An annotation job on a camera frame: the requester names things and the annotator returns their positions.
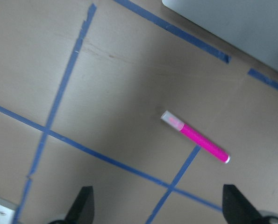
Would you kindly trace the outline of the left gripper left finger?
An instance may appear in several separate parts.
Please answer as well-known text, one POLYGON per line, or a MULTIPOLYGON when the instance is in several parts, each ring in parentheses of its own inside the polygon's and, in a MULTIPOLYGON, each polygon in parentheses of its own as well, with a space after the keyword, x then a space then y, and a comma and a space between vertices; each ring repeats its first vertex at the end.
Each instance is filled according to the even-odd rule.
POLYGON ((79 191, 65 219, 66 224, 92 224, 94 221, 93 186, 84 186, 79 191))

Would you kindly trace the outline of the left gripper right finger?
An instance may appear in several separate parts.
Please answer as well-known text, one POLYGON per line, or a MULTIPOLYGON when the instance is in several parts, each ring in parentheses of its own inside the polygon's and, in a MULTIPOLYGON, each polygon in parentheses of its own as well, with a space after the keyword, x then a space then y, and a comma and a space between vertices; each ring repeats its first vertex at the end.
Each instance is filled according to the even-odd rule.
POLYGON ((224 184, 222 213, 228 224, 269 224, 233 184, 224 184))

